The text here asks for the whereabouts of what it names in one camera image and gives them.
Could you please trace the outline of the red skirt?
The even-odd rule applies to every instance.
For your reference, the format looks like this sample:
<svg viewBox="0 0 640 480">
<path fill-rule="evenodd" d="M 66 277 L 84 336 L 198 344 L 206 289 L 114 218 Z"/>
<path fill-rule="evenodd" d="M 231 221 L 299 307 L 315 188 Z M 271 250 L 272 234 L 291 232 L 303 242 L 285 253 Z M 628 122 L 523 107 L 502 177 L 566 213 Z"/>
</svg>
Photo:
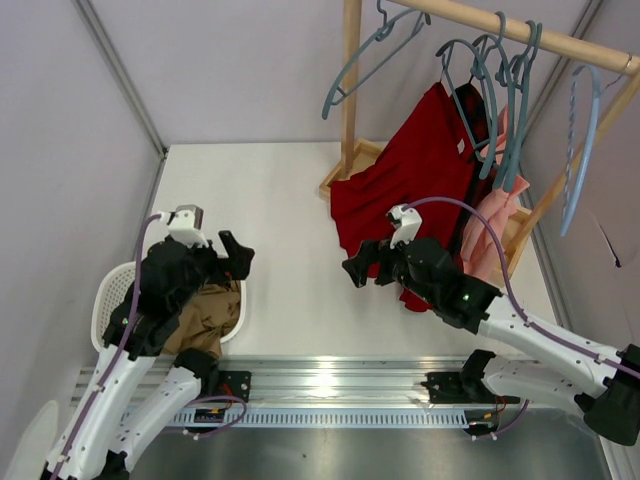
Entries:
<svg viewBox="0 0 640 480">
<path fill-rule="evenodd" d="M 422 96 L 373 166 L 331 186 L 330 215 L 349 257 L 365 240 L 387 239 L 386 218 L 395 205 L 432 196 L 463 201 L 473 168 L 458 110 L 442 83 Z"/>
</svg>

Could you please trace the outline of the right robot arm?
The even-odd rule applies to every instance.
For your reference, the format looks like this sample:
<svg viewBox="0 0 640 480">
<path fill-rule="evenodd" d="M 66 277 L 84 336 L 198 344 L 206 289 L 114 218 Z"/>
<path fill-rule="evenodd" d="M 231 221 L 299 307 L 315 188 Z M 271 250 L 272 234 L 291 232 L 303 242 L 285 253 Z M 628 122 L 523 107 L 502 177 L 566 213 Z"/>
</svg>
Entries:
<svg viewBox="0 0 640 480">
<path fill-rule="evenodd" d="M 639 349 L 601 345 L 517 309 L 491 284 L 469 276 L 434 239 L 405 245 L 366 241 L 342 267 L 361 288 L 373 265 L 380 286 L 398 283 L 428 303 L 445 324 L 507 344 L 532 358 L 519 364 L 477 349 L 459 373 L 475 402 L 518 397 L 580 417 L 622 446 L 639 438 Z"/>
</svg>

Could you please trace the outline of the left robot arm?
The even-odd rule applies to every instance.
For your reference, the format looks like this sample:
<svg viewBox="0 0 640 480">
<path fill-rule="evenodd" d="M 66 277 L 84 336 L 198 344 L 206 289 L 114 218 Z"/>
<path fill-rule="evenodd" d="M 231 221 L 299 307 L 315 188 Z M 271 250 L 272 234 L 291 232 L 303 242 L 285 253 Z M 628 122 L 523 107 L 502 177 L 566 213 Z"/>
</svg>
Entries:
<svg viewBox="0 0 640 480">
<path fill-rule="evenodd" d="M 205 286 L 249 276 L 254 249 L 228 230 L 219 238 L 223 255 L 209 240 L 184 244 L 166 237 L 137 256 L 133 284 L 111 314 L 93 376 L 46 457 L 42 478 L 127 479 L 176 413 L 214 393 L 217 359 L 189 347 L 177 355 L 161 385 L 133 414 L 127 412 L 189 301 Z"/>
</svg>

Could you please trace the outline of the grey-blue hanger with plaid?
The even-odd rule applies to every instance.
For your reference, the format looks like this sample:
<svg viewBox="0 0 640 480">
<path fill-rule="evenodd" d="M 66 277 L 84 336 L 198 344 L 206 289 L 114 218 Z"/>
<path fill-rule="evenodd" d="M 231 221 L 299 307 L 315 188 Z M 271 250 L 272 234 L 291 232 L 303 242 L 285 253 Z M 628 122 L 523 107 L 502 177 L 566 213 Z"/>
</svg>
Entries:
<svg viewBox="0 0 640 480">
<path fill-rule="evenodd" d="M 486 61 L 489 54 L 494 50 L 497 50 L 500 54 L 504 54 L 502 41 L 505 36 L 507 21 L 506 16 L 502 11 L 497 11 L 495 15 L 499 19 L 498 34 L 494 35 L 485 33 L 476 38 L 472 43 L 472 46 L 477 49 L 477 55 L 473 61 L 471 74 L 479 81 L 483 101 L 485 103 L 487 126 L 489 127 L 488 140 L 482 145 L 475 147 L 477 159 L 482 163 L 479 173 L 479 178 L 481 180 L 486 179 L 492 169 L 493 162 L 495 160 L 498 137 L 498 125 L 495 122 L 495 117 L 498 115 L 497 101 L 493 80 L 486 65 Z"/>
</svg>

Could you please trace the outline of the grey-blue hanger with pink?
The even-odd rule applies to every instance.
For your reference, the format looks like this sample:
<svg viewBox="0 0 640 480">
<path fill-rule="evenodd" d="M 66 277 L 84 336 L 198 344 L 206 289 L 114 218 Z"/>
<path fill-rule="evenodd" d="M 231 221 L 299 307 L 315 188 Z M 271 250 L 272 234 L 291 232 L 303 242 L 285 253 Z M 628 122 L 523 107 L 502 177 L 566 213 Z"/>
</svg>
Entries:
<svg viewBox="0 0 640 480">
<path fill-rule="evenodd" d="M 507 137 L 501 148 L 501 164 L 493 183 L 495 189 L 507 193 L 515 189 L 519 172 L 520 155 L 528 118 L 531 70 L 538 54 L 543 27 L 541 23 L 527 20 L 529 35 L 522 52 L 508 60 L 502 60 L 496 79 L 507 88 Z"/>
</svg>

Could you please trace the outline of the light blue hanger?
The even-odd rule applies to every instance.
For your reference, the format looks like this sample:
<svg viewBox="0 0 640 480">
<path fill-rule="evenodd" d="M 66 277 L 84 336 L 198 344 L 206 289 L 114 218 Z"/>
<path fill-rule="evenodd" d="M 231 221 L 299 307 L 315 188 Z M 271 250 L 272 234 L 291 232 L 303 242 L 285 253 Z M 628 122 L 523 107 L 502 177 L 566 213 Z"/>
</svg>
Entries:
<svg viewBox="0 0 640 480">
<path fill-rule="evenodd" d="M 586 133 L 581 147 L 576 146 L 576 122 L 578 119 L 578 84 L 581 75 L 590 79 L 590 103 Z M 565 237 L 573 222 L 582 189 L 589 169 L 599 124 L 599 114 L 603 89 L 601 77 L 596 67 L 580 65 L 571 74 L 566 166 L 563 184 L 563 206 L 559 235 Z"/>
</svg>

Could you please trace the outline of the tan garment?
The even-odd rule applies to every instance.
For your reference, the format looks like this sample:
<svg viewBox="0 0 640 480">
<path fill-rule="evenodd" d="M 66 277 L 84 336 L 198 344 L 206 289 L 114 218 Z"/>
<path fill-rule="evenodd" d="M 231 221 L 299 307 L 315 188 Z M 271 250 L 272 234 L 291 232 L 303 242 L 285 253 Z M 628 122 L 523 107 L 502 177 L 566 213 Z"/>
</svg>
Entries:
<svg viewBox="0 0 640 480">
<path fill-rule="evenodd" d="M 178 355 L 195 349 L 221 358 L 221 340 L 238 323 L 240 302 L 238 281 L 205 285 L 182 310 L 178 328 L 165 342 L 162 353 Z"/>
</svg>

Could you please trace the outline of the white perforated laundry basket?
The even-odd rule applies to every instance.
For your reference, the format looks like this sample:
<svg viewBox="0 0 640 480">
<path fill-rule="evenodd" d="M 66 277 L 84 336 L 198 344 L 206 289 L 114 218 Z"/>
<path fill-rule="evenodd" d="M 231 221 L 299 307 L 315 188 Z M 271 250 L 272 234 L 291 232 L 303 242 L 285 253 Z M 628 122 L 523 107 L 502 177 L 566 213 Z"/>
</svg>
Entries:
<svg viewBox="0 0 640 480">
<path fill-rule="evenodd" d="M 102 347 L 102 335 L 109 325 L 112 311 L 121 304 L 130 285 L 135 279 L 135 262 L 130 261 L 113 268 L 101 281 L 94 301 L 91 318 L 91 343 L 99 352 Z M 240 311 L 233 328 L 221 337 L 221 343 L 231 341 L 241 330 L 247 313 L 246 281 L 239 282 Z"/>
</svg>

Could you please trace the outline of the wooden clothes rack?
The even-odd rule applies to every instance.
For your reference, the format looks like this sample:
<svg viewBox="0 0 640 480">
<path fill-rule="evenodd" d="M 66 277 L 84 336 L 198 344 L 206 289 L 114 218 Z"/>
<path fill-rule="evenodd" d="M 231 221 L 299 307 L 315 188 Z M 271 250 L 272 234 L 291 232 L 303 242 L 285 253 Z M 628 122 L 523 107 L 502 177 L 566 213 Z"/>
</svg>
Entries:
<svg viewBox="0 0 640 480">
<path fill-rule="evenodd" d="M 452 1 L 404 1 L 405 7 L 420 9 L 454 23 L 495 34 L 499 30 L 499 19 L 495 14 Z M 361 40 L 362 3 L 357 0 L 343 3 L 343 61 L 348 53 L 353 53 Z M 525 23 L 506 19 L 505 38 L 524 44 L 528 39 L 529 26 Z M 568 60 L 583 62 L 615 72 L 627 79 L 625 85 L 616 93 L 612 102 L 599 116 L 596 133 L 596 146 L 624 113 L 639 92 L 639 57 L 625 54 L 608 47 L 600 46 L 565 34 L 546 31 L 541 34 L 539 48 Z M 355 137 L 356 129 L 356 97 L 347 100 L 341 107 L 342 138 L 341 158 L 319 185 L 319 195 L 328 201 L 331 186 L 336 181 L 350 178 L 373 165 L 374 160 L 382 152 L 382 147 L 365 139 Z M 546 191 L 542 200 L 532 210 L 523 207 L 518 209 L 518 219 L 514 224 L 518 227 L 506 231 L 509 241 L 506 254 L 509 259 L 507 270 L 513 272 L 518 265 L 533 228 L 549 210 L 561 193 L 564 177 L 560 175 L 555 183 Z"/>
</svg>

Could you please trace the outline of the red navy plaid garment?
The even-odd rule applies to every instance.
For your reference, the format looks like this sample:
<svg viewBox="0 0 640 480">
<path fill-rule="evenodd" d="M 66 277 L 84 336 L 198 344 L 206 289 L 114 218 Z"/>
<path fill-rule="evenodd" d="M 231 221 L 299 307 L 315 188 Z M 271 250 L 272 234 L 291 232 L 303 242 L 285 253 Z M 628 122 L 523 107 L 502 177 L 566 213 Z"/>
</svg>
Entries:
<svg viewBox="0 0 640 480">
<path fill-rule="evenodd" d="M 455 95 L 460 101 L 462 113 L 471 129 L 473 140 L 476 142 L 487 140 L 489 127 L 487 126 L 485 104 L 481 94 L 471 83 L 466 83 L 455 89 Z M 463 158 L 466 160 L 467 167 L 473 168 L 471 177 L 467 181 L 463 201 L 473 208 L 477 208 L 482 198 L 489 192 L 490 186 L 487 183 L 488 179 L 481 180 L 478 178 L 482 163 L 477 160 L 475 152 L 464 153 Z M 448 244 L 449 252 L 456 259 L 459 258 L 463 243 L 463 230 L 470 217 L 471 214 L 465 209 L 459 210 L 456 225 Z"/>
</svg>

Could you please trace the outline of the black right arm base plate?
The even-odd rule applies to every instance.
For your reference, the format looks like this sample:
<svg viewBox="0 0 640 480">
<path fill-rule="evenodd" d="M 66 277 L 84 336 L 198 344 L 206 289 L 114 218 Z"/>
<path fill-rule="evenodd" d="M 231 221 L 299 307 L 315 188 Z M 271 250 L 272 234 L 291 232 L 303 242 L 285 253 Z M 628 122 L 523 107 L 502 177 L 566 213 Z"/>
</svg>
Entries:
<svg viewBox="0 0 640 480">
<path fill-rule="evenodd" d="M 519 404 L 521 399 L 515 396 L 499 397 L 482 390 L 479 393 L 469 393 L 462 384 L 460 375 L 456 371 L 435 371 L 425 375 L 420 382 L 434 404 Z"/>
</svg>

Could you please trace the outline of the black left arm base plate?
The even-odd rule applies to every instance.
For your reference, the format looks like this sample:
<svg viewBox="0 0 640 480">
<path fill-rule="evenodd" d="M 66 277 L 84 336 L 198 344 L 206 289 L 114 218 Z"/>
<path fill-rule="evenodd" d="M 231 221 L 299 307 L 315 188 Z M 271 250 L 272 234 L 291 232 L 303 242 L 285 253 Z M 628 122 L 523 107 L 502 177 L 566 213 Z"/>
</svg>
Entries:
<svg viewBox="0 0 640 480">
<path fill-rule="evenodd" d="M 220 371 L 205 382 L 198 399 L 210 396 L 235 396 L 247 402 L 251 391 L 250 371 Z"/>
</svg>

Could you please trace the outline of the aluminium mounting rail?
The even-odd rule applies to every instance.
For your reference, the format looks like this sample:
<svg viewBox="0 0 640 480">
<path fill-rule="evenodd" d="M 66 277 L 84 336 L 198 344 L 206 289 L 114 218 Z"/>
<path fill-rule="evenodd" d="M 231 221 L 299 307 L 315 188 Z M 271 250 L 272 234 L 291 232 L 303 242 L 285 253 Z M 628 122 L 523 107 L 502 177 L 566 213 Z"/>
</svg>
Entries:
<svg viewBox="0 0 640 480">
<path fill-rule="evenodd" d="M 497 357 L 499 394 L 549 406 L 553 394 L 596 397 L 604 383 L 572 361 L 577 373 L 559 373 L 526 357 Z M 463 369 L 462 357 L 409 359 L 310 357 L 223 359 L 220 371 L 250 371 L 251 408 L 408 408 L 425 406 L 429 393 L 420 386 L 435 371 Z"/>
</svg>

